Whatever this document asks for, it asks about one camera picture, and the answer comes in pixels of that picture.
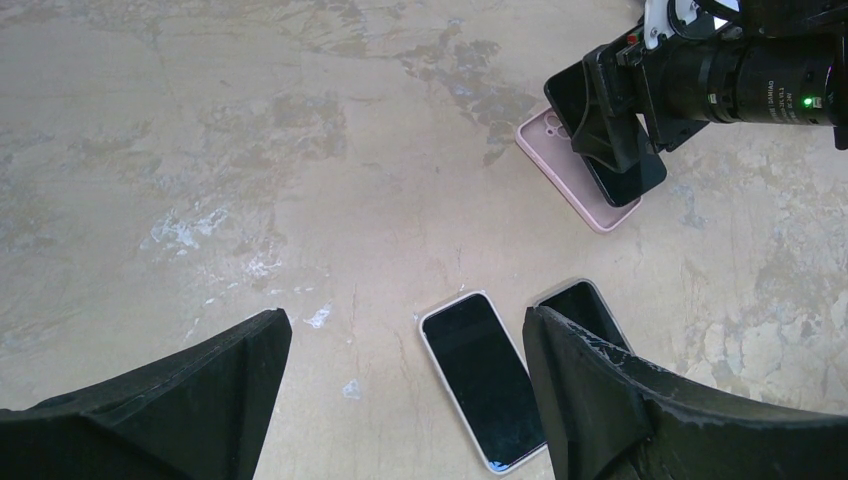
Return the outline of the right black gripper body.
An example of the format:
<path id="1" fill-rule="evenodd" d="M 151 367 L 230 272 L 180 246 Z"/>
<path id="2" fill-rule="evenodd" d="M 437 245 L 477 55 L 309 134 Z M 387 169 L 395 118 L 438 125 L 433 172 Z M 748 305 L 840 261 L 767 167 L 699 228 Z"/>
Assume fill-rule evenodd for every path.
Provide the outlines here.
<path id="1" fill-rule="evenodd" d="M 688 22 L 667 2 L 670 35 L 642 23 L 616 50 L 655 152 L 676 149 L 709 123 L 829 127 L 836 149 L 846 150 L 846 2 L 692 5 Z"/>

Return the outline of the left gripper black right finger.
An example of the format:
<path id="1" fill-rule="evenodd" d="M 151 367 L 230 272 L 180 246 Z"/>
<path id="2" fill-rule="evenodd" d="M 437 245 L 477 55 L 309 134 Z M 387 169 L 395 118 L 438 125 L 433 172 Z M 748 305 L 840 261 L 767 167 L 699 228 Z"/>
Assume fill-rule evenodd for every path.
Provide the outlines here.
<path id="1" fill-rule="evenodd" d="M 843 479 L 847 420 L 714 389 L 544 306 L 529 375 L 559 479 Z"/>

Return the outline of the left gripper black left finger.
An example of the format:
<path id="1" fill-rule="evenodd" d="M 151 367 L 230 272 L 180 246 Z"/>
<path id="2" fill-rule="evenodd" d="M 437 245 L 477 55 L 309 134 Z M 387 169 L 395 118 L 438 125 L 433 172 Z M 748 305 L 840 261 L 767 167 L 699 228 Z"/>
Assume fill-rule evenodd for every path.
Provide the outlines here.
<path id="1" fill-rule="evenodd" d="M 5 479 L 250 479 L 291 345 L 281 309 L 109 380 L 1 413 Z"/>

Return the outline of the pink phone case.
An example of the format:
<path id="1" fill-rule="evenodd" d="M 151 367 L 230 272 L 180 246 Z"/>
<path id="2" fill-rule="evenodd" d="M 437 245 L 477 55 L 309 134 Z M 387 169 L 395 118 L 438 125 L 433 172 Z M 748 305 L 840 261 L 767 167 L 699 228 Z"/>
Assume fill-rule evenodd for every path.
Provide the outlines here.
<path id="1" fill-rule="evenodd" d="M 642 198 L 623 207 L 607 202 L 588 167 L 573 152 L 570 137 L 552 108 L 522 123 L 515 141 L 595 233 L 612 232 L 641 206 Z"/>

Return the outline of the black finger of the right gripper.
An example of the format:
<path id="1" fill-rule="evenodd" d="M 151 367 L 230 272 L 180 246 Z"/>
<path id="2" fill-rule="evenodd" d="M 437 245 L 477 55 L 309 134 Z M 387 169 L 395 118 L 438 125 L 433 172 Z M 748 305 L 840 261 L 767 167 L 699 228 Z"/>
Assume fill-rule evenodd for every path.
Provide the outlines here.
<path id="1" fill-rule="evenodd" d="M 638 116 L 638 94 L 633 69 L 618 54 L 625 42 L 611 42 L 576 64 L 583 82 L 584 106 L 574 135 L 577 152 L 615 173 L 625 173 L 655 156 Z"/>

